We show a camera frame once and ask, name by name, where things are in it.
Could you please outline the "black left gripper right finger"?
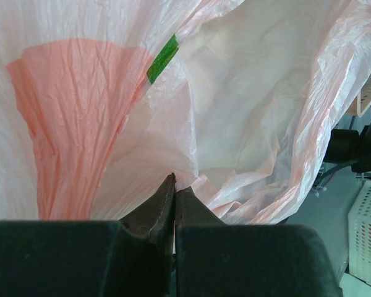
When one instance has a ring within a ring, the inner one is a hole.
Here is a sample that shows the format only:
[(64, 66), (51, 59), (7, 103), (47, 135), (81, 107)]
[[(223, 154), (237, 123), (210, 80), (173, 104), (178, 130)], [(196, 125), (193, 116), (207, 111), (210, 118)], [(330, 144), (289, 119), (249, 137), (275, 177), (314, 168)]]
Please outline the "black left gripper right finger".
[(178, 296), (341, 296), (325, 245), (300, 225), (227, 225), (176, 194)]

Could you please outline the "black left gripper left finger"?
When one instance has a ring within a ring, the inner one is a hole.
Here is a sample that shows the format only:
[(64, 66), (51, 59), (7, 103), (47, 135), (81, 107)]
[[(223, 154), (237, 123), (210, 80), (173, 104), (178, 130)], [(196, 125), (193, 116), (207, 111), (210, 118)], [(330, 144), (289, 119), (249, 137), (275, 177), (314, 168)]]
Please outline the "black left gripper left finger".
[(0, 221), (0, 296), (164, 296), (176, 177), (120, 220)]

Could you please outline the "pink plastic bag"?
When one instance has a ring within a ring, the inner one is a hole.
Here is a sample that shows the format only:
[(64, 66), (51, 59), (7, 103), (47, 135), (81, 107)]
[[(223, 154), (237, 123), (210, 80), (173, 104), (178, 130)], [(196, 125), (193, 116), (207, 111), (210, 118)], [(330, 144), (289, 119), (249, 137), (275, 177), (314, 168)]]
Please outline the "pink plastic bag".
[(0, 1), (0, 220), (114, 220), (169, 174), (296, 213), (371, 73), (371, 1)]

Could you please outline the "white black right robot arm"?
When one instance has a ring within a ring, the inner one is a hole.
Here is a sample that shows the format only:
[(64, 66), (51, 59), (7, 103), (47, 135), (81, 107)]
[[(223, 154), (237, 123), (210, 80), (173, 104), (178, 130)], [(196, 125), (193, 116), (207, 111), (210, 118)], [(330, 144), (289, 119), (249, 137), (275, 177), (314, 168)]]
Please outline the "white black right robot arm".
[(351, 167), (354, 173), (371, 171), (371, 123), (362, 132), (333, 129), (323, 162)]

